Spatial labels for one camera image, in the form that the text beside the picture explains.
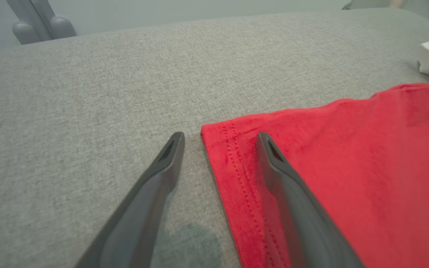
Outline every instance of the black object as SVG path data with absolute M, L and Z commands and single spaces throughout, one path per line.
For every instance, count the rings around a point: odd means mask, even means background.
M 76 268 L 148 268 L 167 195 L 178 181 L 183 132 L 174 133 L 105 224 Z
M 364 267 L 269 134 L 258 134 L 257 154 L 264 183 L 279 206 L 291 267 Z

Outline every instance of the red garment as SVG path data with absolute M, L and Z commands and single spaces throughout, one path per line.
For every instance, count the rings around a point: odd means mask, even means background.
M 255 176 L 259 132 L 272 136 L 366 266 L 429 267 L 429 84 L 202 127 L 243 267 L 288 267 L 276 199 Z

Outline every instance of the red fabric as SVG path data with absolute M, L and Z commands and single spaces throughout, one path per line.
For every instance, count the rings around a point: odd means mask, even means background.
M 429 267 L 429 84 L 202 127 L 243 267 L 288 267 L 275 198 L 256 176 L 269 133 L 368 267 Z

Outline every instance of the red cloth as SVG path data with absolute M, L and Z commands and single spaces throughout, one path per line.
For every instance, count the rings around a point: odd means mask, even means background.
M 275 198 L 255 171 L 269 133 L 368 267 L 429 267 L 429 84 L 202 127 L 243 267 L 288 267 Z

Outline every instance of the gray fabric surface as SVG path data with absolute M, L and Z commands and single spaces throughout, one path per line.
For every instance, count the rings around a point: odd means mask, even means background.
M 199 132 L 426 82 L 404 10 L 185 22 L 0 51 L 0 267 L 72 267 L 172 132 L 181 177 L 152 267 L 238 267 Z

